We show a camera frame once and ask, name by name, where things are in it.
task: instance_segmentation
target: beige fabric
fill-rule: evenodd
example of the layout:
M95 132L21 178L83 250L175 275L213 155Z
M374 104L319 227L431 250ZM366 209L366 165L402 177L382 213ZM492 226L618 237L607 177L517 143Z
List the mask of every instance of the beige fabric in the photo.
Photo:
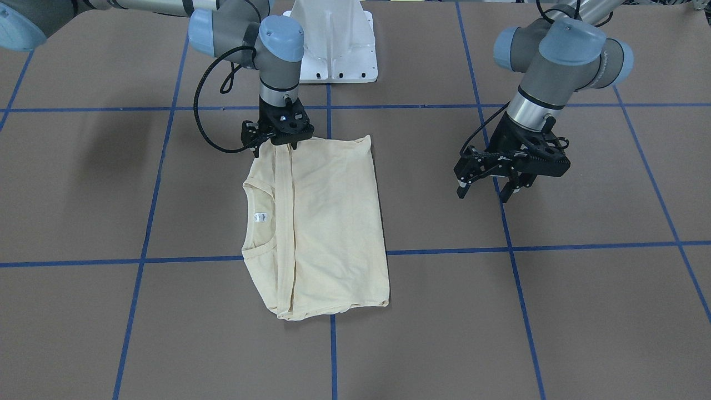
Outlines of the beige fabric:
M370 136L260 147L242 185L242 255L284 320L386 306L390 295Z

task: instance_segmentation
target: cloth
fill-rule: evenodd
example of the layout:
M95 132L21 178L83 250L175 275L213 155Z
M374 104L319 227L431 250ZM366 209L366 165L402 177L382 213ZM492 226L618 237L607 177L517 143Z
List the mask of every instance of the cloth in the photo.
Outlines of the cloth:
M388 304L383 225L370 136L265 142L242 185L247 269L283 320Z

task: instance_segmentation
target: gray table surface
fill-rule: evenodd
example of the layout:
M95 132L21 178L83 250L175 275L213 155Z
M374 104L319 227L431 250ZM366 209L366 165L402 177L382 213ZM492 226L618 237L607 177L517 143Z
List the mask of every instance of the gray table surface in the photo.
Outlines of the gray table surface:
M535 7L363 5L378 81L301 98L317 136L373 138L392 300L303 322L268 312L241 261L252 156L195 128L210 59L186 19L95 11L0 51L0 399L711 398L702 13L616 11L634 71L574 95L571 170L502 206L491 179L459 200L451 169L513 96L491 49ZM219 95L226 70L202 105L230 146L259 83Z

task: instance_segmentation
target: light blue cap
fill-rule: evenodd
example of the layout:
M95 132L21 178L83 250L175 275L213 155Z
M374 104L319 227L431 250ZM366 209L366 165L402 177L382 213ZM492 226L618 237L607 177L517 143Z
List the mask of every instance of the light blue cap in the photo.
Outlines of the light blue cap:
M0 46L15 51L32 51L47 36L24 15L0 3Z
M585 65L600 56L607 37L589 23L572 18L559 19L541 40L538 51L560 65Z
M288 16L268 16L260 25L260 39L267 50L284 61L295 63L304 57L304 30Z
M513 35L517 30L518 26L504 29L493 44L493 60L496 65L507 70L513 70L511 66L511 44L513 43Z
M215 57L215 42L213 40L213 12L196 9L188 24L188 39L190 46L210 57Z
M620 70L620 74L617 75L617 78L615 78L610 85L617 85L627 79L629 73L632 72L632 68L634 67L634 53L632 52L632 48L627 43L618 40L615 41L620 44L620 47L622 47L622 69Z

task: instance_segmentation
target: white plastic stand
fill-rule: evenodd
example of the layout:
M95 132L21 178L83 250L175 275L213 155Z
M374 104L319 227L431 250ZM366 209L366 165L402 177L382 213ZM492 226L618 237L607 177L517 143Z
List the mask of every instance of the white plastic stand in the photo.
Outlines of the white plastic stand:
M296 0L284 15L304 27L301 83L378 79L373 15L359 0Z

